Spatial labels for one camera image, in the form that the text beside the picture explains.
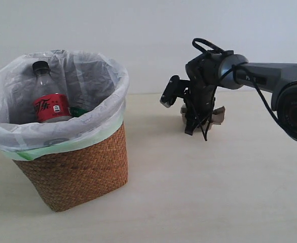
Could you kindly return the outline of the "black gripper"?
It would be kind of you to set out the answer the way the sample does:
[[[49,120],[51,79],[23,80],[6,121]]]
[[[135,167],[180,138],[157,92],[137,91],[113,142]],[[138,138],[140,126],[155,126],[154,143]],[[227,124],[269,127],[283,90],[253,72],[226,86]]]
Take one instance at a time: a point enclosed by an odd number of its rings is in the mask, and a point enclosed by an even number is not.
[[[185,103],[185,130],[188,135],[193,135],[197,127],[197,116],[206,119],[202,126],[202,134],[207,141],[207,134],[211,127],[212,112],[214,110],[214,94],[219,79],[219,66],[222,54],[201,54],[189,61],[185,70],[190,79],[189,98],[192,103]]]

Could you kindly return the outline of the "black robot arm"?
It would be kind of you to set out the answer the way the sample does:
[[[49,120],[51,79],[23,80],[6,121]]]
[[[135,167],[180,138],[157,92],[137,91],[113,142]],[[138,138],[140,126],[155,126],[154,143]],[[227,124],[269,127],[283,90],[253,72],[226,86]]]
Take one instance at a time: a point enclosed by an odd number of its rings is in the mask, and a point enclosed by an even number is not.
[[[236,90],[255,88],[264,101],[263,91],[272,94],[264,105],[277,125],[297,141],[297,63],[253,63],[239,54],[207,54],[186,65],[190,79],[185,98],[185,133],[200,128],[203,135],[211,125],[217,87]]]

